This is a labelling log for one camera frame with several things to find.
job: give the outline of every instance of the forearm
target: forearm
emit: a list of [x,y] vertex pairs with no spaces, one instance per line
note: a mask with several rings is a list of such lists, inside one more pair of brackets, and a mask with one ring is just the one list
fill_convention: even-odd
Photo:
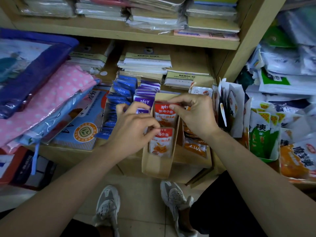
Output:
[[314,234],[316,203],[222,130],[206,142],[268,236]]
[[14,237],[59,236],[87,195],[116,162],[111,149],[96,149],[90,157],[3,218],[1,233]]

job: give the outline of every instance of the cardboard box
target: cardboard box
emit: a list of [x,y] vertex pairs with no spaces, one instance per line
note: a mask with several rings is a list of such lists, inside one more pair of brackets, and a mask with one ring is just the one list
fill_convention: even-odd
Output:
[[[167,101],[172,97],[177,96],[176,94],[157,93],[155,101]],[[151,109],[151,115],[153,116],[154,107]],[[180,118],[176,120],[176,128],[174,130],[173,144],[172,144],[172,155],[171,158],[161,158],[158,155],[149,153],[149,144],[143,148],[142,158],[142,172],[146,175],[157,177],[157,178],[168,178],[172,166],[175,145],[177,142],[177,135],[179,129]]]

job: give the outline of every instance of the white sneaker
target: white sneaker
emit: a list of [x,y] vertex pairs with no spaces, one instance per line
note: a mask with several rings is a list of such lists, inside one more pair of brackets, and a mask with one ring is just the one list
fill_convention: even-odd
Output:
[[118,190],[111,185],[105,187],[99,197],[96,215],[93,217],[94,226],[111,226],[114,230],[114,237],[119,237],[118,211],[121,199]]
[[175,227],[176,231],[179,237],[197,237],[198,232],[192,231],[192,232],[186,232],[182,231],[179,228],[179,210],[184,210],[186,208],[189,208],[193,204],[193,197],[189,196],[188,200],[185,199],[184,194],[180,187],[170,181],[162,181],[160,183],[160,191],[161,191],[161,197],[166,204],[166,206],[169,207],[173,220],[175,221]]

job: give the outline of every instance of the person's left hand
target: person's left hand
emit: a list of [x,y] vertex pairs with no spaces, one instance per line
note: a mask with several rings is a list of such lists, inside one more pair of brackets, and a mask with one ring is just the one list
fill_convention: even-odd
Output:
[[[130,107],[127,104],[116,105],[118,119],[105,146],[114,152],[119,161],[142,149],[160,132],[158,121],[150,114],[136,114],[138,108],[150,109],[148,105],[137,101]],[[150,126],[154,129],[144,135],[145,128]]]

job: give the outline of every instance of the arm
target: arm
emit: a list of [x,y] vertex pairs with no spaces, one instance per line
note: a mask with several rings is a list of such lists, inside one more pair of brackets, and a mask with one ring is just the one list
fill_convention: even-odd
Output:
[[241,196],[268,236],[313,236],[316,202],[290,184],[216,124],[208,96],[184,94],[170,105],[193,133],[216,152]]
[[134,102],[125,113],[124,108],[117,105],[118,121],[105,145],[0,220],[2,236],[60,236],[104,175],[159,133],[153,129],[143,135],[145,127],[160,124],[150,114],[135,114],[137,108],[149,106]]

